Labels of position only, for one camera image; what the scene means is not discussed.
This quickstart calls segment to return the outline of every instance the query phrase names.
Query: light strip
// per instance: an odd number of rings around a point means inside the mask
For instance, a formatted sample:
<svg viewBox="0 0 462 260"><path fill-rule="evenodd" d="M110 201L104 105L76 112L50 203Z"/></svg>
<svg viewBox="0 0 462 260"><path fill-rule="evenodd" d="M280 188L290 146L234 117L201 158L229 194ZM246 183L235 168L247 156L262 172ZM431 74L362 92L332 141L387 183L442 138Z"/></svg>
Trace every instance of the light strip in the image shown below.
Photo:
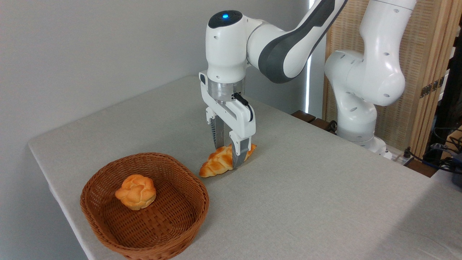
<svg viewBox="0 0 462 260"><path fill-rule="evenodd" d="M308 0L308 8L312 8L315 0ZM308 113L310 106L310 71L311 71L311 56L308 58L306 64L306 96L305 96L305 113Z"/></svg>

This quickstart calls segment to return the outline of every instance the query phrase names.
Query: white wall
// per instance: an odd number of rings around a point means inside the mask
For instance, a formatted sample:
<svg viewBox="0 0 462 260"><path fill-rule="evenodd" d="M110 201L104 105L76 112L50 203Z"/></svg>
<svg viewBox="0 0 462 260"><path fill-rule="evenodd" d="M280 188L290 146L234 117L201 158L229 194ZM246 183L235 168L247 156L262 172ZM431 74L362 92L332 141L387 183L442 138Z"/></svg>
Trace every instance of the white wall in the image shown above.
<svg viewBox="0 0 462 260"><path fill-rule="evenodd" d="M86 258L26 148L31 138L206 69L205 26L218 11L289 30L305 5L0 0L0 260ZM250 69L247 95L293 112L304 106L303 81L274 85Z"/></svg>

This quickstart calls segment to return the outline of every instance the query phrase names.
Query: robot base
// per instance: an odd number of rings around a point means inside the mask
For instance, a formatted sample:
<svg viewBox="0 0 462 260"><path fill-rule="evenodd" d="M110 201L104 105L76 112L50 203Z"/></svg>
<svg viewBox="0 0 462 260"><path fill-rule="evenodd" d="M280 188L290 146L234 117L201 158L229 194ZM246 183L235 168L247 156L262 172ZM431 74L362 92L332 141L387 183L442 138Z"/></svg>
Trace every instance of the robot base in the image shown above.
<svg viewBox="0 0 462 260"><path fill-rule="evenodd" d="M364 147L368 149L369 151L379 154L387 159L391 160L392 158L392 154L391 152L387 150L387 145L385 144L385 142L382 139L378 138L377 136L374 136L373 138L367 141L364 141L364 142L352 142L352 143L355 143L361 147Z"/></svg>

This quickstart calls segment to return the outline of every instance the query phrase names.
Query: basket rim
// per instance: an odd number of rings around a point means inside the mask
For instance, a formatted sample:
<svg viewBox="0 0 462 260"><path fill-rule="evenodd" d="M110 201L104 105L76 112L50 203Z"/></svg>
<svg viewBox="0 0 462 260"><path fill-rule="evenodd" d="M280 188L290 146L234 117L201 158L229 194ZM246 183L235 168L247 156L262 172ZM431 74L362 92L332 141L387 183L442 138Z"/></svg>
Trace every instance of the basket rim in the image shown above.
<svg viewBox="0 0 462 260"><path fill-rule="evenodd" d="M203 203L202 203L201 211L198 212L197 218L193 222L193 224L186 231L184 231L183 233L181 233L177 237L175 237L173 239L170 239L168 241L165 241L163 243L160 243L158 245L155 245L155 246L144 247L144 248L131 248L131 247L126 247L126 246L114 243L112 240L108 239L106 234L101 232L101 229L102 229L101 225L94 221L95 216L88 209L88 207L86 205L86 202L88 200L88 196L86 195L84 190L89 189L91 187L90 186L90 181L93 180L93 179L98 178L98 176L101 174L101 172L103 172L103 170L105 168L109 167L109 165L111 165L113 163L117 163L119 161L123 161L123 160L127 160L127 159L130 159L130 158L133 158L133 157L137 157L137 156L140 156L140 155L144 155L144 156L147 155L147 156L153 156L153 157L164 157L164 158L166 158L168 160L171 160L173 163L177 164L179 167L181 167L185 171L186 174L190 175L193 178L193 180L195 181L197 187L200 188L200 190L202 191ZM114 161L106 164L105 166L103 166L101 169L99 169L87 181L84 188L82 189L82 194L80 195L80 207L81 207L87 221L89 222L91 229L93 230L93 232L97 233L96 237L98 238L98 240L101 243L103 243L105 246L109 247L110 249L112 248L113 251L115 251L114 249L117 249L117 250L124 250L124 251L134 252L134 251L146 251L146 250L153 249L153 248L158 249L159 251L164 251L164 250L168 250L169 248L176 247L178 244L181 244L181 242L183 242L185 240L184 239L185 237L191 237L191 236L195 237L194 233L197 233L199 231L200 226L202 225L202 223L204 222L204 220L205 220L205 218L207 216L208 207L209 207L209 196L208 196L207 189L205 188L205 185L202 183L202 181L194 173L192 173L188 168L186 168L181 162L179 162L177 159L175 159L174 157L172 157L170 155L167 155L167 154L156 153L156 152L144 152L144 153L137 153L137 154L133 154L133 155L128 155L128 156L122 157L120 159L114 160Z"/></svg>

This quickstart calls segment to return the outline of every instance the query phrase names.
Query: wooden block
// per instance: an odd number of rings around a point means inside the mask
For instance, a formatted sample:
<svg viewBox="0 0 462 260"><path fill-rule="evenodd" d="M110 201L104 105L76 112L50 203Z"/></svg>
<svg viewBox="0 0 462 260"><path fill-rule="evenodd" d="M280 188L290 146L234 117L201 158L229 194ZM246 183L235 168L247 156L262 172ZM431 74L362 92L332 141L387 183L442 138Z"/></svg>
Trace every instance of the wooden block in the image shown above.
<svg viewBox="0 0 462 260"><path fill-rule="evenodd" d="M297 112L293 113L292 116L298 118L298 119L301 119L307 123L310 123L311 121L315 120L316 117L313 116L313 115L310 115L308 113L305 113L301 110L298 110Z"/></svg>
<svg viewBox="0 0 462 260"><path fill-rule="evenodd" d="M314 125L314 126L317 126L321 129L324 129L326 131L329 131L330 130L330 124L329 122L327 121L324 121L320 118L316 118L315 120L311 121L310 124Z"/></svg>
<svg viewBox="0 0 462 260"><path fill-rule="evenodd" d="M437 171L436 168L433 168L433 167L430 167L426 164L423 164L421 163L420 161L418 160L411 160L407 165L406 167L408 167L409 169L411 170L414 170L422 175L425 175L427 177L432 177L435 172Z"/></svg>

